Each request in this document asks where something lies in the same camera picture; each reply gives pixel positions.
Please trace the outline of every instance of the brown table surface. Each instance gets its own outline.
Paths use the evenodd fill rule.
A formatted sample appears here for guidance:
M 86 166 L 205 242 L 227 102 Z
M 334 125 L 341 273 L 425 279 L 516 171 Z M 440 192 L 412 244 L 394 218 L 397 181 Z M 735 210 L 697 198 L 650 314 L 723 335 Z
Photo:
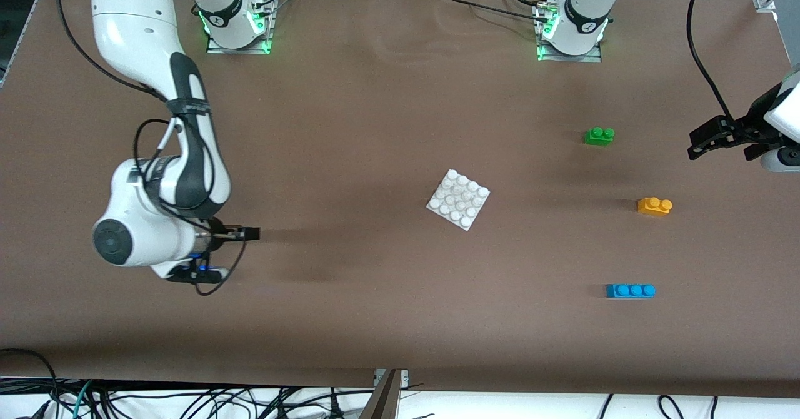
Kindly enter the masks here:
M 64 1 L 96 56 L 89 0 Z M 263 228 L 201 298 L 94 252 L 136 126 L 168 115 L 95 71 L 40 0 L 0 91 L 0 345 L 87 378 L 369 385 L 403 367 L 442 390 L 798 396 L 800 178 L 740 150 L 689 162 L 719 108 L 687 3 L 619 0 L 603 63 L 577 64 L 538 62 L 525 20 L 449 0 L 292 0 L 271 55 L 207 55 L 178 2 L 234 183 L 219 217 Z M 789 69 L 751 0 L 698 0 L 696 40 L 737 113 Z M 615 142 L 583 145 L 592 126 Z M 492 190 L 468 232 L 425 208 L 449 168 Z M 674 211 L 637 214 L 644 196 Z M 604 283 L 658 293 L 607 300 Z

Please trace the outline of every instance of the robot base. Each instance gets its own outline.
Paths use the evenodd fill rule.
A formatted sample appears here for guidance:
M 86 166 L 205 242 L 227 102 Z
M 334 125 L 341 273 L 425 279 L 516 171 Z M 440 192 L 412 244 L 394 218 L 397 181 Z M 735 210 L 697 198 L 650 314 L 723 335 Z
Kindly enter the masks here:
M 536 22 L 534 31 L 536 32 L 536 56 L 540 61 L 568 61 L 572 63 L 601 63 L 603 56 L 600 53 L 600 44 L 594 44 L 591 51 L 586 54 L 574 56 L 571 54 L 563 54 L 558 51 L 553 44 L 545 40 L 542 35 L 548 26 L 552 26 L 554 22 L 554 14 L 557 11 L 556 0 L 547 0 L 540 2 L 537 6 L 532 7 L 534 17 L 544 17 L 549 20 L 547 23 Z
M 255 20 L 257 26 L 263 25 L 265 30 L 264 34 L 255 38 L 248 46 L 243 46 L 239 49 L 228 49 L 220 46 L 211 37 L 208 39 L 208 46 L 206 46 L 206 53 L 211 54 L 269 54 L 272 51 L 272 37 L 275 32 L 275 15 L 278 13 L 278 1 L 269 3 L 264 6 L 263 18 Z

